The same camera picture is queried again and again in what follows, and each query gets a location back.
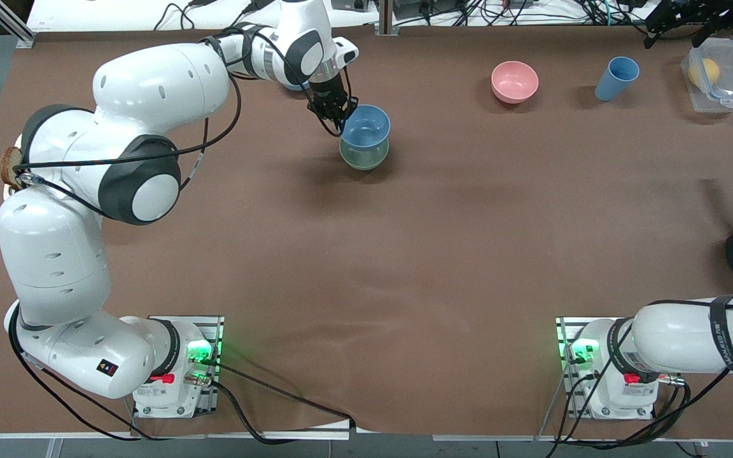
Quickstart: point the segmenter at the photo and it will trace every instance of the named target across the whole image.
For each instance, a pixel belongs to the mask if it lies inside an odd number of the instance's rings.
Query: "gray floor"
[[[15,38],[0,37],[0,91],[10,68]],[[0,440],[2,458],[41,458],[47,455],[47,440]],[[685,444],[692,450],[692,444]],[[283,446],[262,446],[253,440],[175,440],[166,443],[120,443],[111,440],[64,440],[60,450],[61,458],[278,458],[300,457],[325,458],[326,456],[346,458],[541,458],[550,450],[547,443],[436,443],[430,436],[402,436],[396,434],[353,434],[349,441],[299,441]],[[712,443],[704,453],[718,458],[733,458],[733,443]],[[646,458],[679,457],[683,452],[672,443],[652,443],[639,447],[611,452],[561,447],[556,458]]]

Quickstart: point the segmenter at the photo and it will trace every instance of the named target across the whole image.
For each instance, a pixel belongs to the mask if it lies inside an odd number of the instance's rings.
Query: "brown tabletop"
[[[224,315],[225,345],[293,386],[226,362],[365,429],[525,435],[538,431],[561,371],[556,316],[630,316],[656,299],[733,293],[721,252],[733,231],[733,113],[692,110],[678,66],[687,41],[644,50],[634,29],[588,27],[342,33],[361,49],[355,94],[392,118],[384,165],[350,169],[296,95],[242,82],[238,127],[209,150],[171,214],[145,227],[105,222],[106,310]],[[44,105],[93,108],[91,78],[105,61],[197,37],[45,38],[17,50],[0,99],[0,154]],[[602,104],[593,87],[616,55],[637,60],[641,76]],[[504,60],[539,74],[538,93],[518,107],[489,87]],[[185,147],[200,134],[195,124],[171,137]],[[13,299],[0,257],[0,433],[85,430],[12,356],[2,321]],[[223,377],[257,428],[335,420]],[[709,377],[690,379],[696,390]],[[78,401],[100,426],[125,430]],[[144,426],[241,430],[224,400],[211,417]],[[579,437],[638,426],[584,424]],[[733,376],[670,434],[733,440]]]

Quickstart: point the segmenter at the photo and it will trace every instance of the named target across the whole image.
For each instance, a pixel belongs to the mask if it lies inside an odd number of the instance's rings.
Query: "lemon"
[[[718,64],[711,59],[704,59],[703,67],[706,69],[706,76],[709,78],[709,82],[715,84],[718,78],[720,78],[720,67],[718,67]],[[695,67],[689,67],[689,81],[695,86],[698,86]]]

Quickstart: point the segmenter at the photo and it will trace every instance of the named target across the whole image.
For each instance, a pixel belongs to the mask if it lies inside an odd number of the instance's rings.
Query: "pink bowl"
[[[521,104],[536,93],[539,76],[530,67],[516,60],[503,62],[491,73],[491,89],[503,102]]]

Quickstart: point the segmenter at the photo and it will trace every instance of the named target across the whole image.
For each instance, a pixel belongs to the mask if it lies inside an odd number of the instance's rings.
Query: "black square sticker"
[[[117,364],[110,363],[109,361],[102,359],[97,367],[99,372],[104,372],[108,376],[112,377],[117,371]]]

